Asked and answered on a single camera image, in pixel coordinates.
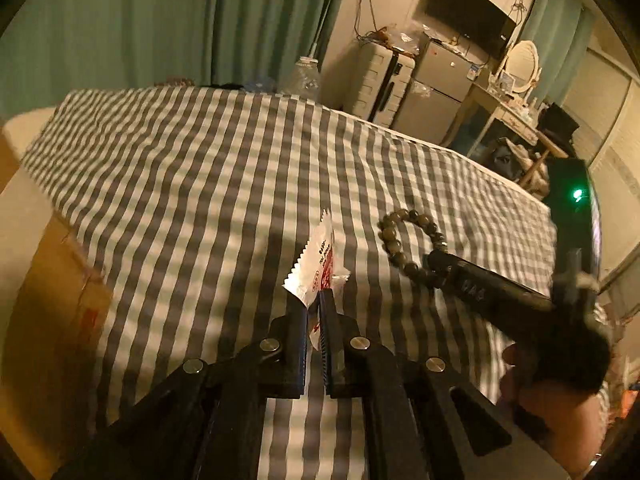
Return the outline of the person's right hand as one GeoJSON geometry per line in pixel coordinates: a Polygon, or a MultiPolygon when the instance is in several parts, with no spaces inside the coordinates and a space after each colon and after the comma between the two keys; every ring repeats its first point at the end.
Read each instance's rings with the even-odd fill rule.
{"type": "Polygon", "coordinates": [[[604,441],[605,423],[598,396],[559,382],[523,385],[516,377],[521,356],[516,344],[502,352],[508,370],[500,380],[500,401],[539,417],[548,428],[541,446],[568,472],[582,479],[604,441]]]}

